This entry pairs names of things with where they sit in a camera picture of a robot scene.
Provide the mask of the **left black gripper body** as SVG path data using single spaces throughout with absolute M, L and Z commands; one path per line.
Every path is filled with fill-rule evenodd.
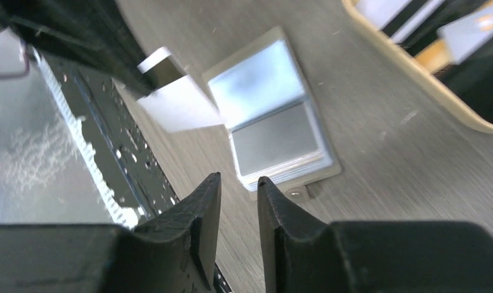
M 141 95 L 158 88 L 116 1 L 0 1 L 0 26 L 54 56 L 106 73 Z

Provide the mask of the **white credit card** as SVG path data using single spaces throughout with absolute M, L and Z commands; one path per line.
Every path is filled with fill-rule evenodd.
M 156 49 L 137 68 L 159 86 L 137 103 L 165 131 L 181 132 L 224 123 L 211 100 L 167 47 Z

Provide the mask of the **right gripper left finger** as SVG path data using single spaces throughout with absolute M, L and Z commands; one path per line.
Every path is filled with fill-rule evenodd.
M 129 230 L 0 225 L 0 292 L 212 292 L 221 175 Z

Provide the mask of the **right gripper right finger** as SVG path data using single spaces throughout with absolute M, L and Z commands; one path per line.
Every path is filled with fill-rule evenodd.
M 267 292 L 493 292 L 493 237 L 463 221 L 325 223 L 257 187 Z

